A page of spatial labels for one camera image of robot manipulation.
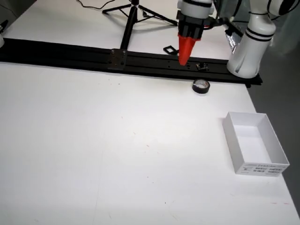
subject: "camera stand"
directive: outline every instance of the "camera stand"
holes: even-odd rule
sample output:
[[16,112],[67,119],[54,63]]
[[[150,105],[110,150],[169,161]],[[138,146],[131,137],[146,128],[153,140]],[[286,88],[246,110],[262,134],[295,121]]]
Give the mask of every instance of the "camera stand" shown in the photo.
[[[123,11],[123,9],[125,9],[125,8],[131,8],[130,12],[129,12],[129,15],[127,15]],[[143,16],[145,18],[142,19],[142,20],[137,20],[138,8],[140,8],[143,11]],[[145,20],[148,20],[150,18],[157,18],[157,19],[160,19],[160,20],[167,21],[167,22],[173,24],[174,26],[177,26],[177,22],[175,20],[170,20],[170,19],[164,17],[163,15],[160,15],[156,12],[153,12],[152,10],[150,10],[148,8],[145,8],[144,6],[141,6],[139,0],[131,0],[131,4],[106,9],[106,10],[103,10],[102,13],[107,14],[108,12],[112,12],[112,11],[115,11],[115,10],[120,10],[125,16],[128,17],[120,49],[124,49],[124,50],[128,49],[130,36],[131,36],[132,29],[133,29],[133,26],[134,26],[135,23],[139,23],[141,21],[145,21]]]

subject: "black tape roll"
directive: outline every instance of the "black tape roll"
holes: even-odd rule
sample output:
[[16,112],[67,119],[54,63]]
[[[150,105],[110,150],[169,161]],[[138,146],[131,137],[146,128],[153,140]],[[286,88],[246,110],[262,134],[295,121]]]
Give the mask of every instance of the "black tape roll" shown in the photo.
[[210,83],[203,79],[198,79],[193,82],[193,90],[199,94],[205,94],[210,89]]

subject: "open cardboard box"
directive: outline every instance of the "open cardboard box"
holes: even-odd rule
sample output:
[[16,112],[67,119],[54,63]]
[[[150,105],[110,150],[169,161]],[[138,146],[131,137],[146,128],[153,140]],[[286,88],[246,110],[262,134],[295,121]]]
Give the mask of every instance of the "open cardboard box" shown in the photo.
[[229,112],[223,128],[236,174],[274,177],[289,166],[266,114]]

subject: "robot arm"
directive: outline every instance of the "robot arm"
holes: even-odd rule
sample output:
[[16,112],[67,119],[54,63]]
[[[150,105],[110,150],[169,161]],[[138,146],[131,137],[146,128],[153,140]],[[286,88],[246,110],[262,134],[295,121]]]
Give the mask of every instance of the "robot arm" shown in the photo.
[[269,13],[284,15],[294,3],[295,0],[250,0],[250,21],[227,64],[232,74],[242,78],[253,78],[258,74],[263,54],[276,30],[275,24],[268,16]]
[[[231,55],[227,68],[242,78],[255,77],[263,54],[275,33],[269,14],[284,15],[293,10],[298,0],[250,0],[251,17],[240,44]],[[183,0],[179,3],[179,62],[185,65],[197,40],[201,39],[210,14],[211,0]]]
[[212,0],[179,0],[177,13],[179,63],[185,65],[196,41],[201,40],[205,21],[213,12]]

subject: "white tabletop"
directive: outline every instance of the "white tabletop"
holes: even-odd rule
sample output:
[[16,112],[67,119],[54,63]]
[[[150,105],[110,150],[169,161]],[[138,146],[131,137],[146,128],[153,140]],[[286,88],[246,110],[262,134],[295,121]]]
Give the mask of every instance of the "white tabletop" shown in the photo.
[[[141,3],[176,17],[174,0]],[[125,23],[75,0],[39,0],[6,37],[118,48]],[[176,28],[149,20],[129,50],[177,42]],[[193,52],[229,54],[221,27]],[[191,81],[1,63],[0,224],[300,224],[282,176],[234,173],[229,111],[255,112],[244,85],[212,82],[200,96]]]

